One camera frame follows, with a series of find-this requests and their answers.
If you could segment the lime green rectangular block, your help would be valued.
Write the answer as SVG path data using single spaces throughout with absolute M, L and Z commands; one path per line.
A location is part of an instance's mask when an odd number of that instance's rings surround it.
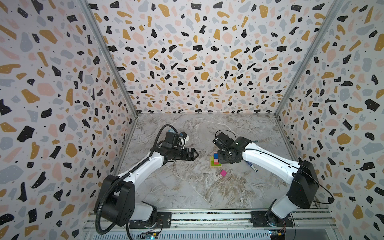
M 214 157 L 211 157 L 211 160 L 210 160 L 210 167 L 211 168 L 220 168 L 222 166 L 222 164 L 218 164 L 218 165 L 215 165 L 214 164 Z

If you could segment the magenta cube block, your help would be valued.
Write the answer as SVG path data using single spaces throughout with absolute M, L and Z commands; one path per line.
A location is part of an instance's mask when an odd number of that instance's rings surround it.
M 222 177 L 225 177 L 227 174 L 228 174 L 228 173 L 227 173 L 227 171 L 225 171 L 225 170 L 222 170 L 222 171 L 220 172 L 220 175 L 221 175 Z

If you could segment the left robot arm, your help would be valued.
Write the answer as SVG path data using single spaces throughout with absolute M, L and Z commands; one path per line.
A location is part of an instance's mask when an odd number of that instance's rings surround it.
M 94 213 L 97 232 L 105 234 L 114 226 L 122 227 L 140 221 L 150 227 L 157 221 L 157 207 L 135 200 L 135 191 L 157 169 L 167 162 L 194 161 L 199 154 L 194 148 L 167 149 L 154 147 L 132 169 L 118 175 L 108 175 L 102 183 Z

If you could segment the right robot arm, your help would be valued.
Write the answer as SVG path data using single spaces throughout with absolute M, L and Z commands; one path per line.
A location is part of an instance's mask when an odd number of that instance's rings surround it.
M 294 210 L 311 207 L 320 184 L 310 162 L 299 163 L 284 159 L 243 137 L 235 141 L 227 137 L 223 140 L 216 137 L 213 143 L 219 148 L 219 163 L 250 162 L 273 173 L 290 186 L 285 195 L 272 202 L 262 217 L 256 217 L 257 224 L 278 227 Z

